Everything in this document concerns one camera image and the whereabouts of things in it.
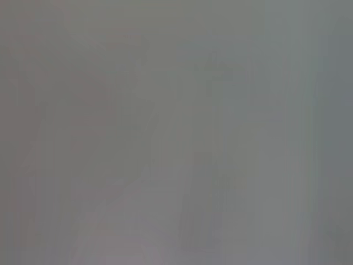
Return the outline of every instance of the gray surface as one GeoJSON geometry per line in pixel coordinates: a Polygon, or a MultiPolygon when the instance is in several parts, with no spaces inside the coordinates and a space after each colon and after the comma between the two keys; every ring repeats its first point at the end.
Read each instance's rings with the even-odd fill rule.
{"type": "Polygon", "coordinates": [[[1,3],[0,263],[351,264],[352,14],[1,3]]]}

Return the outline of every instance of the light gray area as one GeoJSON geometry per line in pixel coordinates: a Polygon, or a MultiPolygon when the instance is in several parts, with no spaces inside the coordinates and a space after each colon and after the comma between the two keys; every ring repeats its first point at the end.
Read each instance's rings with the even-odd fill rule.
{"type": "Polygon", "coordinates": [[[351,264],[349,1],[0,4],[0,264],[351,264]]]}

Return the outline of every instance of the gray wall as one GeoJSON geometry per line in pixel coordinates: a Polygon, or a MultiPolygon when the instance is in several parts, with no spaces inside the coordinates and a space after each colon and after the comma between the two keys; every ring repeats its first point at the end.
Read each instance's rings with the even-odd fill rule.
{"type": "Polygon", "coordinates": [[[351,264],[348,1],[0,10],[2,264],[351,264]]]}

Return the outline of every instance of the blurry gray wall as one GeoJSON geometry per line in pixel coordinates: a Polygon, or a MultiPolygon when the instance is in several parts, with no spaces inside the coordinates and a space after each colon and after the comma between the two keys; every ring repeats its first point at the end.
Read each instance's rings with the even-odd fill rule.
{"type": "Polygon", "coordinates": [[[351,264],[352,18],[1,3],[1,264],[351,264]]]}

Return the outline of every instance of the gray background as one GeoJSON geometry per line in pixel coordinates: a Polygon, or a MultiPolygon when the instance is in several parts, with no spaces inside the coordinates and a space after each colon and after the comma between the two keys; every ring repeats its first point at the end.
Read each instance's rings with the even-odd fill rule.
{"type": "Polygon", "coordinates": [[[2,1],[1,264],[351,264],[350,1],[2,1]]]}

